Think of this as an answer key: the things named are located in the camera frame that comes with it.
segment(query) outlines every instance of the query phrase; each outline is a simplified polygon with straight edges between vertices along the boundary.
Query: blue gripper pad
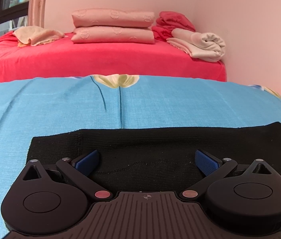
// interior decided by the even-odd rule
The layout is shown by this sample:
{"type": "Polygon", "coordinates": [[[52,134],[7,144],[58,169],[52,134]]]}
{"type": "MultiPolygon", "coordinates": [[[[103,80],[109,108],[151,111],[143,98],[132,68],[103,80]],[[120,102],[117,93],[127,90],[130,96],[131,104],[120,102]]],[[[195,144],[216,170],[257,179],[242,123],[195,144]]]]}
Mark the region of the blue gripper pad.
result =
{"type": "Polygon", "coordinates": [[[97,150],[94,150],[92,153],[88,154],[80,161],[78,161],[74,168],[77,169],[80,173],[88,176],[99,164],[99,153],[97,150]]]}
{"type": "Polygon", "coordinates": [[[216,161],[199,150],[196,150],[195,153],[195,164],[206,176],[219,168],[219,164],[216,161]]]}

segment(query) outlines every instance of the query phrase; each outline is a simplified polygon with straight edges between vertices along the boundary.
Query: rolled towel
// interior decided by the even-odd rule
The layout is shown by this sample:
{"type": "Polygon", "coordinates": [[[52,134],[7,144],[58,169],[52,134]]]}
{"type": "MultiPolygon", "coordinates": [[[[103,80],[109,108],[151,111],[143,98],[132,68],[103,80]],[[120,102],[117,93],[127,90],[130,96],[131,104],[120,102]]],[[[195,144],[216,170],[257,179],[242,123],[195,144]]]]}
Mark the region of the rolled towel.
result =
{"type": "Polygon", "coordinates": [[[77,10],[72,13],[76,28],[91,26],[115,26],[148,28],[154,22],[153,12],[121,11],[106,8],[77,10]]]}
{"type": "Polygon", "coordinates": [[[73,43],[134,42],[154,44],[154,34],[148,28],[121,28],[109,26],[74,29],[73,43]]]}
{"type": "Polygon", "coordinates": [[[154,38],[157,39],[157,40],[161,40],[161,41],[166,42],[167,38],[172,37],[171,31],[166,29],[166,28],[153,26],[152,31],[154,33],[154,38]]]}
{"type": "Polygon", "coordinates": [[[201,49],[193,44],[190,44],[187,41],[175,37],[168,38],[167,43],[179,48],[180,50],[190,55],[192,58],[199,58],[207,62],[217,62],[224,55],[223,51],[218,52],[214,50],[201,49]]]}
{"type": "Polygon", "coordinates": [[[199,33],[192,32],[182,28],[175,28],[171,32],[172,36],[175,38],[187,41],[201,49],[214,50],[217,52],[224,52],[225,42],[224,40],[214,33],[199,33]]]}
{"type": "Polygon", "coordinates": [[[158,27],[173,30],[174,28],[183,28],[191,31],[196,31],[195,26],[186,18],[185,15],[177,12],[162,11],[159,13],[159,18],[156,19],[158,27]]]}
{"type": "Polygon", "coordinates": [[[54,29],[45,29],[38,26],[21,27],[13,32],[19,43],[18,46],[36,46],[47,44],[65,37],[65,34],[54,29]]]}

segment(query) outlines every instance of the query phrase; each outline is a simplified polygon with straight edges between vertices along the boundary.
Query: red bedspread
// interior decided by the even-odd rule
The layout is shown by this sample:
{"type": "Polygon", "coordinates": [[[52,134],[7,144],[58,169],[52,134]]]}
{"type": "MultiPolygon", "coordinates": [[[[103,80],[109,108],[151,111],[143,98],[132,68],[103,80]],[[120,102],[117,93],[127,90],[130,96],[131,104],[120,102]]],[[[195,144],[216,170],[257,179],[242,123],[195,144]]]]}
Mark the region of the red bedspread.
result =
{"type": "Polygon", "coordinates": [[[191,59],[166,42],[73,44],[67,35],[35,47],[17,47],[12,32],[0,37],[0,82],[114,73],[226,81],[223,63],[191,59]]]}

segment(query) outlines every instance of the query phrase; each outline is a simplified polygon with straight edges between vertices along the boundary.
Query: triangular hole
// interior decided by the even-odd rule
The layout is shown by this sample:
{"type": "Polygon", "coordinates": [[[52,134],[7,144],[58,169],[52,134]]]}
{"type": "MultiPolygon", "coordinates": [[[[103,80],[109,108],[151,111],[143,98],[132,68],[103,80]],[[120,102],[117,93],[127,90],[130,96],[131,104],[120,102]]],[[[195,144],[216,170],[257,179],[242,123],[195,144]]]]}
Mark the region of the triangular hole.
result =
{"type": "Polygon", "coordinates": [[[264,164],[257,164],[256,168],[253,170],[253,173],[271,174],[264,164]]]}
{"type": "Polygon", "coordinates": [[[28,181],[28,180],[35,180],[35,179],[39,179],[39,178],[41,178],[41,176],[40,176],[39,172],[37,171],[36,166],[32,165],[28,169],[28,171],[27,171],[26,175],[24,176],[23,180],[28,181]]]}

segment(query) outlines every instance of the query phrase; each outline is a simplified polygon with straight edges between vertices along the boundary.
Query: red folded blanket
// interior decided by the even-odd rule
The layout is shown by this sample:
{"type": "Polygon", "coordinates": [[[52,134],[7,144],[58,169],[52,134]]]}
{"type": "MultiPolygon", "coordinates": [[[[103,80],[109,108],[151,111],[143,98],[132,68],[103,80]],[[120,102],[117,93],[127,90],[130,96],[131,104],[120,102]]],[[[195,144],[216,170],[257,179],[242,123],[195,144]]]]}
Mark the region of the red folded blanket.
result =
{"type": "Polygon", "coordinates": [[[194,32],[196,31],[195,26],[186,18],[186,16],[177,12],[160,12],[156,23],[158,27],[162,27],[170,31],[174,28],[183,28],[194,32]]]}
{"type": "Polygon", "coordinates": [[[154,33],[154,38],[160,41],[166,41],[167,38],[172,37],[171,30],[166,28],[153,26],[152,31],[154,33]]]}

